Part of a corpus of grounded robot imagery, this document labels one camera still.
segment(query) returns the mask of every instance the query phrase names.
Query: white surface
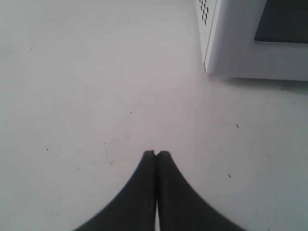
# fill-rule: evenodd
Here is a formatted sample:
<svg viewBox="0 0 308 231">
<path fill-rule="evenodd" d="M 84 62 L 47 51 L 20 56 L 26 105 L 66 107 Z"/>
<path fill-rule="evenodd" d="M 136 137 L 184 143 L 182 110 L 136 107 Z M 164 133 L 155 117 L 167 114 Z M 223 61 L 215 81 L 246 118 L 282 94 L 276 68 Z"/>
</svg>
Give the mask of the white surface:
<svg viewBox="0 0 308 231">
<path fill-rule="evenodd" d="M 148 149 L 249 231 L 307 229 L 305 89 L 206 77 L 193 1 L 4 0 L 0 25 L 1 231 L 76 228 Z"/>
<path fill-rule="evenodd" d="M 266 1 L 217 0 L 212 30 L 202 39 L 208 74 L 308 81 L 307 44 L 255 42 Z"/>
</svg>

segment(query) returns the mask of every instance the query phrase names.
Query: ventilation holes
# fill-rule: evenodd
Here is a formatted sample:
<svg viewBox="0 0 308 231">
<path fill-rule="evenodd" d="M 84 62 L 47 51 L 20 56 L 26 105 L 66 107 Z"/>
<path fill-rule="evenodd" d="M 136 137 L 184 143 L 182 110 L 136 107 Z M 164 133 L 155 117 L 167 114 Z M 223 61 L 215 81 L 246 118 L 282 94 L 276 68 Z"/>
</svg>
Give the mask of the ventilation holes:
<svg viewBox="0 0 308 231">
<path fill-rule="evenodd" d="M 207 23 L 207 15 L 208 15 L 208 7 L 206 5 L 206 0 L 199 0 L 200 2 L 200 10 L 201 10 L 201 18 L 206 26 Z"/>
</svg>

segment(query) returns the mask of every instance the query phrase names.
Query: floor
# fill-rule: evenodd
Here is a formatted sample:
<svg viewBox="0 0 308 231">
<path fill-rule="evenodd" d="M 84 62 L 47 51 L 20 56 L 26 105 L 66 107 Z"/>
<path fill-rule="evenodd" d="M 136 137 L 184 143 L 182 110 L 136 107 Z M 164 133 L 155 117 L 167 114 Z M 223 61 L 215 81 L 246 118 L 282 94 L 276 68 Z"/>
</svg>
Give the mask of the floor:
<svg viewBox="0 0 308 231">
<path fill-rule="evenodd" d="M 150 149 L 245 229 L 307 229 L 308 91 L 207 77 L 194 1 L 1 6 L 0 230 L 78 227 Z"/>
</svg>

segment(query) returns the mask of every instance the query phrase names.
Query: microwave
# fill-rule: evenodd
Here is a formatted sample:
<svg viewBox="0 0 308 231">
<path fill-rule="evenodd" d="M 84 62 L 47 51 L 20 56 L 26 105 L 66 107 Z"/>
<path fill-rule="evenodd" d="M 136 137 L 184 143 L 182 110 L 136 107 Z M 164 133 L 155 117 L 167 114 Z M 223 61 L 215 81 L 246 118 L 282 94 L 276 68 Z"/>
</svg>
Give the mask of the microwave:
<svg viewBox="0 0 308 231">
<path fill-rule="evenodd" d="M 208 75 L 308 80 L 307 0 L 196 0 Z"/>
</svg>

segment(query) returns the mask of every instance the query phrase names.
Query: dark panel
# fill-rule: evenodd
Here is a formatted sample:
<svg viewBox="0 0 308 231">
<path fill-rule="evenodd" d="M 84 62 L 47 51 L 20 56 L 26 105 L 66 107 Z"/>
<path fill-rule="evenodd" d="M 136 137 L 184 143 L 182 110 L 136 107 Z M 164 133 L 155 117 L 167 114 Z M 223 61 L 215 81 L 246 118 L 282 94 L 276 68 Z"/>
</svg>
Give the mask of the dark panel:
<svg viewBox="0 0 308 231">
<path fill-rule="evenodd" d="M 191 188 L 169 152 L 159 153 L 156 162 L 161 231 L 243 231 Z"/>
<path fill-rule="evenodd" d="M 308 0 L 268 0 L 255 40 L 308 43 Z"/>
<path fill-rule="evenodd" d="M 76 231 L 154 231 L 155 158 L 153 151 L 145 152 L 121 192 Z"/>
</svg>

